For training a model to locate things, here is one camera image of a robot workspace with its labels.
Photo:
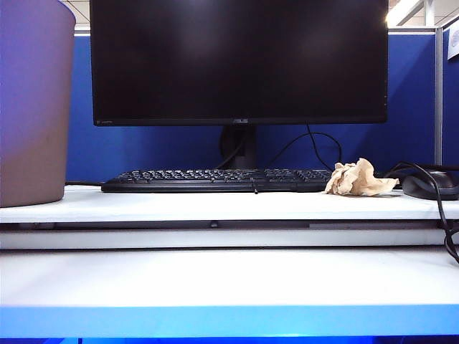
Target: paper sign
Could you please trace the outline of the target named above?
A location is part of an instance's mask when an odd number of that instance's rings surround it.
[[[450,40],[448,42],[448,59],[459,54],[459,21],[450,26]]]

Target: asus logo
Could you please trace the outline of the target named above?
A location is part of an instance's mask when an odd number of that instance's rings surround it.
[[[249,120],[247,118],[240,118],[232,121],[233,124],[247,124]]]

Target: cable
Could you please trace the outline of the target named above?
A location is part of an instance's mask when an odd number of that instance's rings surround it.
[[[429,180],[432,182],[435,194],[437,196],[437,204],[438,204],[438,212],[440,213],[440,222],[441,228],[445,231],[445,239],[443,240],[443,244],[445,245],[446,251],[448,254],[455,259],[455,261],[459,264],[459,255],[456,251],[453,235],[459,232],[459,229],[454,229],[452,224],[448,223],[448,220],[445,216],[445,211],[443,210],[443,203],[440,195],[440,189],[438,188],[437,181],[432,177],[432,175],[427,172],[423,167],[417,165],[416,163],[409,163],[406,161],[400,161],[397,165],[391,168],[387,173],[385,173],[384,177],[389,176],[391,173],[395,171],[401,171],[407,168],[414,168],[421,173],[424,173]]]
[[[287,143],[281,150],[279,153],[277,153],[274,158],[272,158],[270,160],[269,163],[266,164],[266,167],[265,168],[269,168],[292,144],[294,144],[294,142],[296,142],[297,140],[299,140],[300,138],[303,138],[304,136],[311,136],[312,135],[323,135],[323,136],[326,136],[327,138],[330,138],[332,141],[334,141],[334,143],[336,143],[336,145],[338,146],[338,151],[339,151],[339,156],[338,156],[338,160],[337,161],[341,161],[341,158],[342,158],[342,153],[343,153],[343,150],[341,148],[341,145],[340,143],[337,141],[337,139],[335,139],[333,136],[329,135],[329,134],[326,134],[326,133],[320,133],[320,132],[311,132],[309,130],[308,133],[304,133],[304,134],[301,134],[299,135],[298,137],[294,138],[293,140],[291,140],[289,143]]]
[[[309,124],[306,125],[307,129],[308,129],[308,134],[310,135],[311,137],[311,141],[313,142],[313,147],[314,147],[314,152],[316,153],[316,156],[317,156],[317,159],[322,163],[322,165],[324,165],[327,170],[329,170],[330,172],[333,172],[334,168],[331,168],[330,166],[328,166],[325,161],[323,161],[321,155],[318,153],[318,150],[317,150],[317,145],[316,145],[316,140],[314,139],[314,135],[312,134],[311,132],[311,128],[309,127]]]
[[[102,186],[103,183],[95,181],[66,181],[65,185]]]

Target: computer mouse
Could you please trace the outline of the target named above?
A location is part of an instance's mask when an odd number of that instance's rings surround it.
[[[428,171],[437,182],[443,201],[459,199],[459,178],[450,172]],[[406,176],[402,183],[404,194],[419,199],[437,199],[435,187],[425,173],[416,172]]]

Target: black monitor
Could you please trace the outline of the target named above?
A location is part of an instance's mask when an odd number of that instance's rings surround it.
[[[92,0],[94,124],[380,123],[387,0]]]

